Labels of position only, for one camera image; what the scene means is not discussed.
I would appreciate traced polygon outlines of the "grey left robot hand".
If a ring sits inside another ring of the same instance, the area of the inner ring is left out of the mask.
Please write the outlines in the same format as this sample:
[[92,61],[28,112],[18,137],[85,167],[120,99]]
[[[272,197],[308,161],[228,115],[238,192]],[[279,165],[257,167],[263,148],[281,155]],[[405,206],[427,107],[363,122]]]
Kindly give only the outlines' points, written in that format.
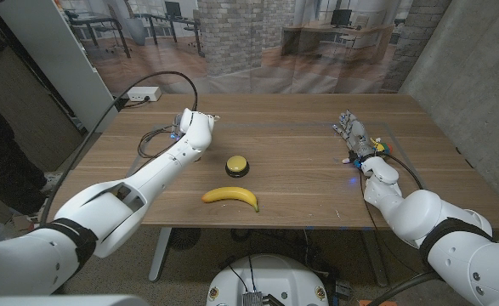
[[[218,121],[220,117],[216,115],[209,115],[208,117],[209,117],[210,132],[212,132],[214,129],[215,122]],[[183,119],[182,113],[178,113],[173,119],[170,138],[173,139],[174,141],[179,141],[184,136],[184,132],[181,130],[182,119]]]

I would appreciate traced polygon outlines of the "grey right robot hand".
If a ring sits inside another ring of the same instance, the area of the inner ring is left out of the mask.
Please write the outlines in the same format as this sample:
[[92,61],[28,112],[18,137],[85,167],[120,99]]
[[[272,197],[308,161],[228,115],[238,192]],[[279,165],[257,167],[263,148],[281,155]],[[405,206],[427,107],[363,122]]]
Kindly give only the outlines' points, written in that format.
[[363,162],[368,156],[373,155],[374,145],[363,123],[349,110],[342,112],[339,123],[332,128],[346,141],[349,156],[343,163]]

